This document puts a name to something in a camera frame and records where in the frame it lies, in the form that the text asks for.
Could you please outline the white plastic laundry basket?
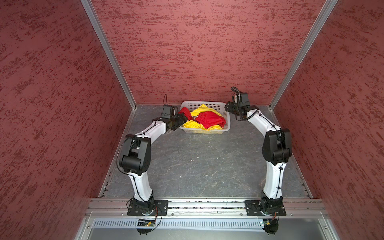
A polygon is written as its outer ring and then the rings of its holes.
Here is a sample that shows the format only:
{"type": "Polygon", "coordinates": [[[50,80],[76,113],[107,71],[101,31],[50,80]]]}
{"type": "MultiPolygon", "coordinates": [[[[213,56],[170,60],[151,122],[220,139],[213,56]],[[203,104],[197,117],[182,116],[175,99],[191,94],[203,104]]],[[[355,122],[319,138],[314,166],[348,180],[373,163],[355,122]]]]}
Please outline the white plastic laundry basket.
{"type": "Polygon", "coordinates": [[[205,105],[208,108],[214,109],[218,113],[222,115],[222,117],[226,120],[226,124],[222,129],[219,130],[203,130],[203,129],[192,129],[192,128],[184,128],[181,129],[185,133],[189,134],[211,134],[211,135],[221,135],[224,132],[227,132],[230,129],[230,113],[225,111],[225,103],[220,102],[207,102],[207,101],[185,101],[181,104],[181,109],[186,107],[190,112],[196,110],[201,105],[205,105]]]}

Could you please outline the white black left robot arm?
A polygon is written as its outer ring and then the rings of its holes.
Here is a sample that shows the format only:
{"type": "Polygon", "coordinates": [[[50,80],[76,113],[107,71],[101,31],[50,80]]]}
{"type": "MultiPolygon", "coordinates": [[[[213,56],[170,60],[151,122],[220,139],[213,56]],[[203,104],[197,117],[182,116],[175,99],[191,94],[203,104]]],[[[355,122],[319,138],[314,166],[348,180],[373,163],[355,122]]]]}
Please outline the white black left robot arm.
{"type": "Polygon", "coordinates": [[[135,135],[128,134],[118,150],[117,168],[129,176],[134,189],[131,204],[143,215],[151,215],[156,209],[147,173],[151,163],[152,143],[168,130],[175,131],[187,121],[188,118],[183,113],[170,118],[154,119],[141,132],[135,135]]]}

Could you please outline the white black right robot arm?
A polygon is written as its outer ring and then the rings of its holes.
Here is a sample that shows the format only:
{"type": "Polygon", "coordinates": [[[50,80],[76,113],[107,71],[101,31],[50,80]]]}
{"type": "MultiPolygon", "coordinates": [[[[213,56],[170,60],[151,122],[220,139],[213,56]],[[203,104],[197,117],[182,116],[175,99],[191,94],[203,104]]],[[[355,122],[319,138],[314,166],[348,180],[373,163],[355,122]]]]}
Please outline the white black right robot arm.
{"type": "Polygon", "coordinates": [[[266,182],[258,210],[265,216],[277,213],[283,207],[282,183],[284,171],[292,156],[292,135],[288,129],[275,125],[255,106],[241,107],[227,102],[225,111],[253,124],[264,136],[262,155],[267,163],[266,182]]]}

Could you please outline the left small circuit board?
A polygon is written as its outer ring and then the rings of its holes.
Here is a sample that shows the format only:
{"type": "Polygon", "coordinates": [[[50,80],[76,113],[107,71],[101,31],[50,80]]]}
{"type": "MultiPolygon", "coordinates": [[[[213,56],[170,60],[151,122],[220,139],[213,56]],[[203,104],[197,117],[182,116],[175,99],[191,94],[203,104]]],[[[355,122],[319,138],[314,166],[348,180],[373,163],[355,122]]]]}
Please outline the left small circuit board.
{"type": "Polygon", "coordinates": [[[137,226],[138,227],[154,228],[156,226],[156,220],[139,219],[137,226]]]}

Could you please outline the small circuit board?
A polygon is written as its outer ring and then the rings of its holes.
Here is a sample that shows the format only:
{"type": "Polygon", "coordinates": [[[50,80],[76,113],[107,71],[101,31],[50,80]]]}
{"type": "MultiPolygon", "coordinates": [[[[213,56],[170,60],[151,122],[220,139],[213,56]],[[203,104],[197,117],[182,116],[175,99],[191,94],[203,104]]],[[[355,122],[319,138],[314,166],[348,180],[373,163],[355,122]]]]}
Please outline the small circuit board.
{"type": "Polygon", "coordinates": [[[271,225],[271,221],[269,219],[264,220],[263,219],[263,227],[266,228],[267,226],[271,225]]]}
{"type": "Polygon", "coordinates": [[[139,219],[137,226],[138,227],[154,228],[156,226],[156,220],[139,219]]]}

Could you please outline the right small circuit board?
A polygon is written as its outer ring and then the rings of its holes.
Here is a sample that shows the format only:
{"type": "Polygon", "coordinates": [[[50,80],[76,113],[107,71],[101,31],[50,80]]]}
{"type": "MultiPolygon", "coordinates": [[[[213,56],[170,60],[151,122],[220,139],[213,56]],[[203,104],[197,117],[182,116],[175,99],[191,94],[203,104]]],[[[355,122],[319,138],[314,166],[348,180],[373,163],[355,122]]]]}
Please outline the right small circuit board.
{"type": "Polygon", "coordinates": [[[263,219],[263,227],[266,228],[267,226],[271,225],[271,221],[269,219],[264,220],[263,219]]]}

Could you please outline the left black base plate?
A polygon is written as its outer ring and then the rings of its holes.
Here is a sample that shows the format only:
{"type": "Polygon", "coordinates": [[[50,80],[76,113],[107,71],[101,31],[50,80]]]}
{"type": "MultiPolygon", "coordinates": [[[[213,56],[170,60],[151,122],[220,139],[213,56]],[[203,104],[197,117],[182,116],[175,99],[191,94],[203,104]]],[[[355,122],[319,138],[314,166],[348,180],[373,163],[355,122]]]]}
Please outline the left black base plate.
{"type": "Polygon", "coordinates": [[[168,200],[150,199],[148,202],[138,201],[133,199],[129,202],[127,215],[128,216],[166,216],[168,212],[168,200]]]}

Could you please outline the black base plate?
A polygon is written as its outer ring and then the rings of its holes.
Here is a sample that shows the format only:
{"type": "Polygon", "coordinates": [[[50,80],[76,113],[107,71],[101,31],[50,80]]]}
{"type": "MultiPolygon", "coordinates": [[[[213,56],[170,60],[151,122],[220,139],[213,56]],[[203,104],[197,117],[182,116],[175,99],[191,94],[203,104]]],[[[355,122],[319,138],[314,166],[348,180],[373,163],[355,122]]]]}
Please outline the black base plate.
{"type": "Polygon", "coordinates": [[[245,209],[249,217],[285,217],[287,215],[283,199],[276,200],[247,200],[245,209]]]}
{"type": "Polygon", "coordinates": [[[133,199],[129,202],[127,215],[128,216],[166,216],[168,212],[168,200],[150,199],[148,202],[138,201],[133,199]]]}

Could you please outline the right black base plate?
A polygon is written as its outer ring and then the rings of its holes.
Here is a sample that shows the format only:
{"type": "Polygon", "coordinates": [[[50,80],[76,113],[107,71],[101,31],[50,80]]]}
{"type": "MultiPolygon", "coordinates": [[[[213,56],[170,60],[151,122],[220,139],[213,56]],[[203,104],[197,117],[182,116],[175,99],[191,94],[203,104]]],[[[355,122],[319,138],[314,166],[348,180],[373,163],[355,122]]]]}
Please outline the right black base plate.
{"type": "Polygon", "coordinates": [[[276,200],[247,200],[245,209],[249,217],[285,217],[287,215],[283,199],[276,200]]]}

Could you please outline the aluminium front rail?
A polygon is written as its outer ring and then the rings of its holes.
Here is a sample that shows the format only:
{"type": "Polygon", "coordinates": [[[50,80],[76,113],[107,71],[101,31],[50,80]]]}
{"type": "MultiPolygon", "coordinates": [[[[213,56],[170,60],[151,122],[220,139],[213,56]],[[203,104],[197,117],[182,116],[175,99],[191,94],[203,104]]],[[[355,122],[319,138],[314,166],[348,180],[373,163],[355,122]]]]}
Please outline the aluminium front rail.
{"type": "MultiPolygon", "coordinates": [[[[257,210],[258,199],[244,198],[168,198],[166,204],[162,199],[155,201],[159,204],[166,218],[265,218],[273,217],[286,219],[328,219],[329,214],[320,199],[283,200],[283,206],[278,213],[262,215],[257,210]]],[[[123,218],[138,217],[141,213],[134,209],[128,198],[96,198],[92,199],[86,209],[87,217],[123,218]]]]}

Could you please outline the right corner aluminium post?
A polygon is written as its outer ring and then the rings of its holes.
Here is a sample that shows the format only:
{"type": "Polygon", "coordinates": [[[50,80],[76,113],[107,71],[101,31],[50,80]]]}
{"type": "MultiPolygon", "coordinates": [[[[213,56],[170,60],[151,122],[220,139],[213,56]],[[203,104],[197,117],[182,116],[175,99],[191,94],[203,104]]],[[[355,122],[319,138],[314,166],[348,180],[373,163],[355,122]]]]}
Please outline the right corner aluminium post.
{"type": "Polygon", "coordinates": [[[337,5],[338,0],[326,0],[323,7],[321,8],[316,20],[314,21],[309,33],[307,34],[302,46],[300,47],[300,50],[298,51],[291,67],[289,68],[287,74],[285,75],[281,85],[279,86],[276,94],[274,95],[271,103],[269,104],[269,109],[273,111],[275,107],[277,106],[280,98],[283,96],[283,93],[285,92],[286,88],[288,87],[289,83],[293,79],[296,71],[299,69],[301,63],[303,62],[304,58],[306,57],[307,53],[309,52],[311,46],[315,42],[317,36],[319,35],[320,31],[322,30],[324,24],[326,23],[327,19],[331,15],[334,7],[337,5]]]}

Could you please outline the corner aluminium post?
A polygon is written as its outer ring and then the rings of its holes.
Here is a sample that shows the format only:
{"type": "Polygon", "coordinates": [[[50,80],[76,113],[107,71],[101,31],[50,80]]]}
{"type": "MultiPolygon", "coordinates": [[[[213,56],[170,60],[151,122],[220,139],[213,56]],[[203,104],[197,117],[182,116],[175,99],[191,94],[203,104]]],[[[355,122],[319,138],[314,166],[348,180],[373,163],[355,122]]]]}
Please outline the corner aluminium post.
{"type": "Polygon", "coordinates": [[[97,16],[96,10],[92,4],[92,1],[90,0],[81,0],[81,3],[83,5],[83,8],[85,9],[85,12],[95,30],[95,33],[104,49],[104,52],[115,72],[115,75],[130,103],[131,108],[135,111],[137,109],[137,103],[133,97],[133,94],[129,88],[129,85],[127,83],[127,80],[123,74],[123,71],[118,63],[118,60],[114,54],[114,51],[108,41],[108,38],[106,36],[106,33],[102,27],[102,24],[97,16]]]}
{"type": "Polygon", "coordinates": [[[291,67],[289,68],[287,74],[285,75],[281,85],[279,86],[276,94],[274,95],[271,103],[269,104],[269,109],[273,111],[275,107],[277,106],[280,98],[283,96],[283,93],[285,92],[286,88],[288,87],[289,83],[293,79],[296,71],[299,69],[301,63],[303,62],[304,58],[306,57],[307,53],[309,52],[311,46],[315,42],[317,36],[319,35],[320,31],[322,30],[324,24],[326,23],[327,19],[331,15],[334,7],[337,5],[338,0],[326,0],[323,7],[321,8],[316,20],[314,21],[309,33],[307,34],[302,46],[300,47],[300,50],[298,51],[291,67]]]}

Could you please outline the left corner aluminium post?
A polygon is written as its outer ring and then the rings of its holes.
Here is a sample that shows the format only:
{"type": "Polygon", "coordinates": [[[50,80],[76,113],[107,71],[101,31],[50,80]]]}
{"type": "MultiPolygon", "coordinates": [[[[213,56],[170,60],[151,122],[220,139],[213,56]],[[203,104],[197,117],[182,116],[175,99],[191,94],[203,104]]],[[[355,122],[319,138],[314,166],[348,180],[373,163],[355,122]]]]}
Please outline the left corner aluminium post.
{"type": "Polygon", "coordinates": [[[129,85],[127,83],[127,80],[123,74],[123,71],[118,63],[118,60],[114,54],[114,51],[108,41],[108,38],[106,36],[106,33],[102,27],[102,24],[97,16],[96,10],[92,4],[92,1],[90,0],[81,0],[81,3],[83,5],[83,8],[85,9],[85,12],[95,30],[95,33],[104,49],[104,52],[115,72],[115,75],[130,103],[131,108],[135,111],[137,109],[137,103],[133,97],[133,94],[129,88],[129,85]]]}

